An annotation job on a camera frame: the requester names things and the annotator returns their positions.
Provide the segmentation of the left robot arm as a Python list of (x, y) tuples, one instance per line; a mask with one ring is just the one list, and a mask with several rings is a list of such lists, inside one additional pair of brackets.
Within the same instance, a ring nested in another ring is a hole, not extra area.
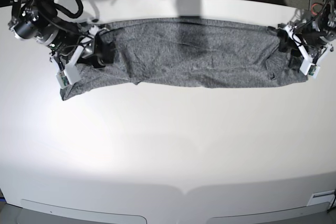
[(279, 24), (277, 35), (281, 38), (279, 50), (294, 50), (301, 56), (300, 72), (316, 77), (322, 61), (334, 51), (335, 0), (310, 3), (310, 17), (296, 23)]

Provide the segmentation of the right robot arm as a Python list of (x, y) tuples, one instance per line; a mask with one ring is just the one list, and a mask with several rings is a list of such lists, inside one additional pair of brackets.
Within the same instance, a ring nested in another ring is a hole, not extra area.
[(102, 40), (107, 28), (92, 25), (84, 30), (79, 23), (58, 17), (61, 12), (71, 19), (79, 18), (83, 3), (75, 1), (76, 13), (56, 4), (55, 0), (13, 0), (8, 24), (17, 39), (35, 39), (51, 50), (50, 61), (57, 68), (56, 78), (63, 89), (80, 81), (77, 63), (100, 69), (114, 62), (111, 48)]

